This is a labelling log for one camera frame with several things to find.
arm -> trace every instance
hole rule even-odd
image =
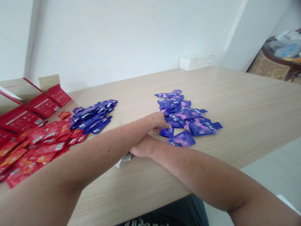
[[[146,135],[131,153],[150,157],[199,198],[227,211],[235,225],[300,225],[301,218],[261,184],[199,151],[172,146]]]
[[[74,146],[1,197],[0,225],[67,225],[81,191],[158,127],[161,112]]]

wooden table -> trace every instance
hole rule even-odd
[[[300,85],[218,67],[190,72],[175,69],[72,92],[74,101],[58,113],[118,100],[105,132],[158,111],[154,94],[174,89],[183,90],[192,107],[206,109],[205,116],[224,127],[217,135],[195,137],[191,148],[238,169],[301,136]],[[7,190],[6,183],[1,183],[0,195]],[[111,168],[82,192],[69,225],[115,225],[189,193],[156,162],[134,157],[122,162],[120,169]]]

clothing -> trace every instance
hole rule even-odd
[[[192,194],[118,226],[209,226],[204,203]]]

white box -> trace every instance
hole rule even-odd
[[[192,55],[181,57],[180,68],[186,71],[192,71],[213,64],[215,53],[195,53]]]

floor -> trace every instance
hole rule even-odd
[[[301,212],[301,138],[241,169]],[[211,226],[234,225],[229,215],[205,203]]]

